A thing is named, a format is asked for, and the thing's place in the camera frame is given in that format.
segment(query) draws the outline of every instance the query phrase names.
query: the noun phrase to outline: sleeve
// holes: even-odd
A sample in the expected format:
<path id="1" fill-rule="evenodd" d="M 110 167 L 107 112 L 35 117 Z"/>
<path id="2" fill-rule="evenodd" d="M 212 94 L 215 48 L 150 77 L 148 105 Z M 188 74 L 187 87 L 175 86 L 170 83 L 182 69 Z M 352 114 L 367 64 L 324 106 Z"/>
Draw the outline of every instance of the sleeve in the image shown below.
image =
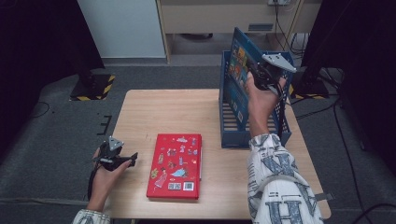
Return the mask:
<path id="1" fill-rule="evenodd" d="M 323 223 L 312 189 L 278 136 L 259 135 L 249 144 L 247 200 L 253 223 Z"/>
<path id="2" fill-rule="evenodd" d="M 109 224 L 110 217 L 106 214 L 81 209 L 76 214 L 72 224 Z"/>

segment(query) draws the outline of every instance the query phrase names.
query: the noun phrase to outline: black tripod base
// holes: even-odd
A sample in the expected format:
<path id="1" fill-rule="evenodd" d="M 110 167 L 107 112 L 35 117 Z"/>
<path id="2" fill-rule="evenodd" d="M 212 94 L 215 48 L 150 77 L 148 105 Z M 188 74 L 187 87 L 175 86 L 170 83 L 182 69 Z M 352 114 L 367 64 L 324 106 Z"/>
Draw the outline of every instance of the black tripod base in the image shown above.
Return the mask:
<path id="1" fill-rule="evenodd" d="M 107 97 L 115 76 L 109 74 L 92 76 L 94 78 L 92 87 L 87 87 L 82 83 L 81 79 L 78 80 L 72 93 L 70 93 L 70 100 L 103 100 Z"/>

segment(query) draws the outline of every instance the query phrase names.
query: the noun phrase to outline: hand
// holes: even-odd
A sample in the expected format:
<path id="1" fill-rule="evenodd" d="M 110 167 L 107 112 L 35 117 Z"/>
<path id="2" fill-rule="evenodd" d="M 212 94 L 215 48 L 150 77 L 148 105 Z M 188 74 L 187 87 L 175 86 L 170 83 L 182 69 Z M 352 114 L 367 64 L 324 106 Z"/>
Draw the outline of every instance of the hand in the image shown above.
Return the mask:
<path id="1" fill-rule="evenodd" d="M 99 148 L 93 154 L 93 157 L 99 155 Z M 119 177 L 124 173 L 132 161 L 126 161 L 114 171 L 108 171 L 105 167 L 100 166 L 96 172 L 92 183 L 92 195 L 87 205 L 88 210 L 103 212 L 105 202 L 110 191 L 113 189 Z"/>
<path id="2" fill-rule="evenodd" d="M 279 80 L 281 89 L 286 84 L 286 79 Z M 261 91 L 254 85 L 253 75 L 247 73 L 247 92 L 248 92 L 248 113 L 250 136 L 255 137 L 260 134 L 269 133 L 268 119 L 274 111 L 278 102 L 278 96 L 271 91 Z"/>

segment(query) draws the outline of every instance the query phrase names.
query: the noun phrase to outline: dark backdrop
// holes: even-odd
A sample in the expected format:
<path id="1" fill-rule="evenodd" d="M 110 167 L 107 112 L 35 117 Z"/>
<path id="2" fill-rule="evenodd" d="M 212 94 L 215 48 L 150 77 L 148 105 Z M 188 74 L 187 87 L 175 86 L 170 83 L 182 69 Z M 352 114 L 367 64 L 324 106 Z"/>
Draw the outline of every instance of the dark backdrop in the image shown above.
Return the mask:
<path id="1" fill-rule="evenodd" d="M 395 11 L 391 0 L 323 0 L 302 62 L 307 77 L 321 67 L 345 71 L 340 93 L 361 146 L 379 153 L 394 174 Z"/>
<path id="2" fill-rule="evenodd" d="M 41 89 L 76 64 L 104 67 L 77 1 L 0 1 L 0 159 Z"/>

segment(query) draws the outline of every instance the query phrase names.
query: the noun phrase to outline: white wall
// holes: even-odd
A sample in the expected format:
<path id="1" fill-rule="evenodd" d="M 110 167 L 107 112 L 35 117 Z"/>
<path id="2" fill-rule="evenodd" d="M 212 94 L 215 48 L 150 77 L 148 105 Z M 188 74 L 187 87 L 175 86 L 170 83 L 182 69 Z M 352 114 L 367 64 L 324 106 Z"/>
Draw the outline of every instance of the white wall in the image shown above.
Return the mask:
<path id="1" fill-rule="evenodd" d="M 78 0 L 102 58 L 165 58 L 155 0 Z"/>

